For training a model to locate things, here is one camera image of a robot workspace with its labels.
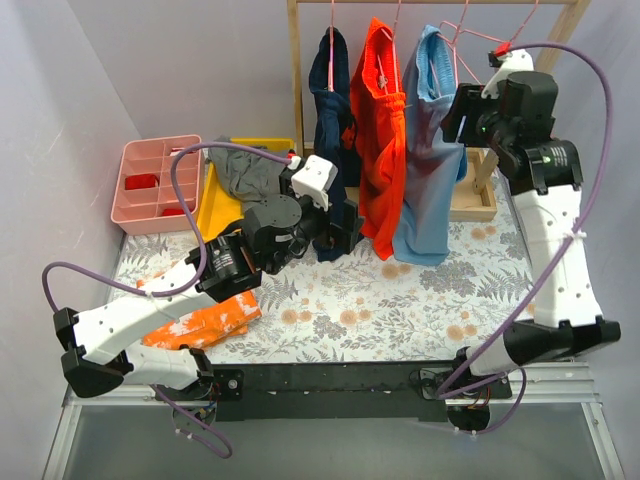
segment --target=wooden rack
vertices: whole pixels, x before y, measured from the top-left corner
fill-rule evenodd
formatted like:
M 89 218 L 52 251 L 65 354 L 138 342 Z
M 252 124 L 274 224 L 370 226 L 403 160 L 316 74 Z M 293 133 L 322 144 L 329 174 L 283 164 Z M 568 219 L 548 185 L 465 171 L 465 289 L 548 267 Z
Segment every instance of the wooden rack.
M 591 0 L 539 0 L 540 5 L 564 5 L 547 39 L 552 42 L 567 43 Z M 300 23 L 298 5 L 300 3 L 331 3 L 331 0 L 287 0 L 289 16 L 289 42 L 291 44 L 291 74 L 293 80 L 293 106 L 296 123 L 296 145 L 304 150 L 304 117 L 302 106 L 302 71 L 300 63 Z M 389 3 L 398 0 L 335 0 L 335 3 Z M 402 0 L 413 5 L 464 5 L 465 0 Z M 535 0 L 471 0 L 473 5 L 533 5 Z M 536 70 L 551 72 L 559 50 L 544 49 L 536 60 Z M 490 153 L 486 159 L 481 150 L 468 152 L 469 169 L 467 178 L 456 185 L 451 203 L 453 221 L 490 221 L 496 214 L 496 202 L 489 178 L 498 165 L 498 158 Z

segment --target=white wall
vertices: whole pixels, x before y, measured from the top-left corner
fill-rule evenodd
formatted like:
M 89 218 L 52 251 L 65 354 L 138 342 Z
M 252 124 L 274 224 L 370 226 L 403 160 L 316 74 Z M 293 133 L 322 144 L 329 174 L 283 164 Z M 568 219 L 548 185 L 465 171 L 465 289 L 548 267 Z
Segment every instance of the white wall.
M 291 57 L 285 0 L 69 0 L 143 137 L 198 133 L 293 137 Z M 531 7 L 472 6 L 469 28 L 509 38 Z M 405 5 L 398 56 L 404 71 L 422 28 L 457 21 L 460 6 Z M 308 74 L 329 23 L 328 5 L 300 5 L 305 131 L 313 139 L 315 110 Z M 546 37 L 558 6 L 540 7 L 521 40 Z M 347 39 L 355 70 L 371 18 L 389 25 L 394 5 L 336 5 L 335 26 Z M 504 22 L 503 16 L 513 21 Z M 491 42 L 468 37 L 462 53 L 488 79 Z
M 54 259 L 110 273 L 119 154 L 138 133 L 64 0 L 0 0 L 0 478 L 40 478 L 66 382 L 40 284 Z M 53 275 L 59 305 L 103 300 Z
M 622 340 L 591 355 L 589 360 L 627 478 L 640 478 L 640 317 L 636 304 L 640 278 L 638 25 L 637 0 L 592 2 L 571 41 L 606 70 L 614 94 L 611 163 L 586 225 L 586 245 L 594 291 L 605 317 L 621 323 Z M 588 67 L 568 55 L 563 55 L 556 73 L 560 98 L 555 133 L 578 145 L 588 192 L 602 148 L 602 88 Z

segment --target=gray folded clothing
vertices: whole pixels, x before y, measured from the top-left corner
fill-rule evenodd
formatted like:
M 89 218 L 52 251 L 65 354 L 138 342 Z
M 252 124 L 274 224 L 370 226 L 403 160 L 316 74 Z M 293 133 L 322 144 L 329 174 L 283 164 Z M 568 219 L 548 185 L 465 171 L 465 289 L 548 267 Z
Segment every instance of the gray folded clothing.
M 216 139 L 230 142 L 229 137 Z M 275 152 L 286 157 L 289 152 Z M 254 203 L 274 193 L 280 193 L 278 177 L 285 166 L 254 153 L 227 148 L 210 148 L 209 158 L 216 167 L 220 186 L 233 198 L 242 202 L 247 211 Z

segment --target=floral pattern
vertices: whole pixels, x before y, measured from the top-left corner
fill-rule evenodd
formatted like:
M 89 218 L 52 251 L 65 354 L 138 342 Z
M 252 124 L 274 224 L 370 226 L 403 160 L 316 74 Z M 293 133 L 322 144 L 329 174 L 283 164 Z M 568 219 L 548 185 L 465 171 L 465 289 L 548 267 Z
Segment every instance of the floral pattern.
M 449 359 L 487 338 L 531 285 L 526 248 L 505 190 L 494 182 L 491 223 L 452 223 L 437 267 L 381 261 L 371 241 L 318 263 L 312 248 L 255 293 L 262 318 L 212 347 L 214 363 Z M 196 247 L 191 232 L 128 237 L 117 280 L 135 285 Z M 114 297 L 122 292 L 113 292 Z M 530 317 L 533 305 L 523 318 Z

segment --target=pink plastic bin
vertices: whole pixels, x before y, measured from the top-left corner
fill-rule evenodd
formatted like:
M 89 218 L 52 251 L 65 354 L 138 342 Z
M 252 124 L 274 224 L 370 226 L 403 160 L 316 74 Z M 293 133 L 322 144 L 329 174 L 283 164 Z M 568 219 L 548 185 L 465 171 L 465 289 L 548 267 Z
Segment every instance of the pink plastic bin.
M 167 208 L 180 208 L 171 185 L 169 169 L 175 159 L 171 149 L 200 143 L 198 135 L 136 140 L 124 147 L 116 194 L 111 209 L 111 220 L 129 235 L 176 232 L 189 230 L 185 215 L 163 217 Z M 154 188 L 125 190 L 124 181 L 129 175 L 152 173 L 158 177 Z M 178 164 L 178 184 L 189 209 L 197 218 L 204 187 L 204 161 L 202 151 L 185 155 Z

